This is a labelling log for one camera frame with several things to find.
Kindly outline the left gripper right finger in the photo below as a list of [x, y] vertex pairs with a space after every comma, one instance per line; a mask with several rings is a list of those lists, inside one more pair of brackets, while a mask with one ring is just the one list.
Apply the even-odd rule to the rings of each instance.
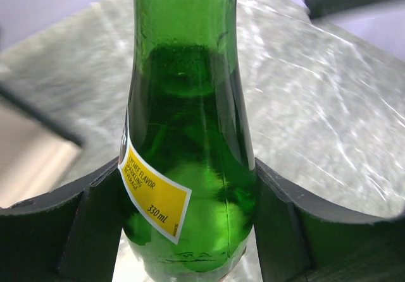
[[254, 223], [264, 281], [403, 281], [404, 216], [325, 200], [256, 161]]

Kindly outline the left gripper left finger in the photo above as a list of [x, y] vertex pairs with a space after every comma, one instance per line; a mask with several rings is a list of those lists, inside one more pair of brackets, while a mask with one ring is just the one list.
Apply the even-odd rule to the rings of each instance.
[[117, 159], [1, 209], [1, 281], [111, 281], [121, 235]]

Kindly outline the green glass bottle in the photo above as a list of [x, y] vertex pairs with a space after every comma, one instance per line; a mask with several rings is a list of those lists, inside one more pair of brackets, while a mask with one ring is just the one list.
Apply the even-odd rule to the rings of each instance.
[[237, 0], [134, 0], [134, 13], [123, 230], [153, 281], [219, 281], [245, 252], [256, 208]]

